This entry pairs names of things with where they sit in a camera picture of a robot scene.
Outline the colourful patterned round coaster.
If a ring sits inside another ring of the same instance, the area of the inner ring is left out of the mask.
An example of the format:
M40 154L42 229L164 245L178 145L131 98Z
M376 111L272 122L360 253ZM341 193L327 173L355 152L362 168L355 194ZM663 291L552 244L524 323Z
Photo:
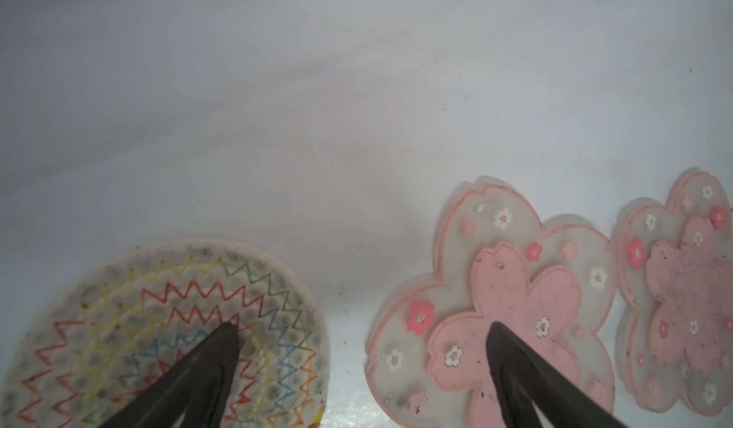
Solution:
M330 349L314 295L273 255L219 239L136 250L62 294L18 346L1 423L100 426L224 323L240 349L223 426L318 426Z

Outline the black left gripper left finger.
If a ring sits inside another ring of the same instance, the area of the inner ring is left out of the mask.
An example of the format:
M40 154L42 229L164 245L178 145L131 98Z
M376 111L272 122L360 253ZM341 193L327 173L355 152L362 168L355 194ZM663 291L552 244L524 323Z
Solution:
M221 324L104 427L218 427L240 353L238 329Z

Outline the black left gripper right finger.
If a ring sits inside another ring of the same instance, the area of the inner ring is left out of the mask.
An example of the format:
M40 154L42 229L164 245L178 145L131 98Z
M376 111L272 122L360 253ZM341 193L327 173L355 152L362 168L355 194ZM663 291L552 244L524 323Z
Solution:
M495 322L486 355L502 418L508 427L622 427L506 325Z

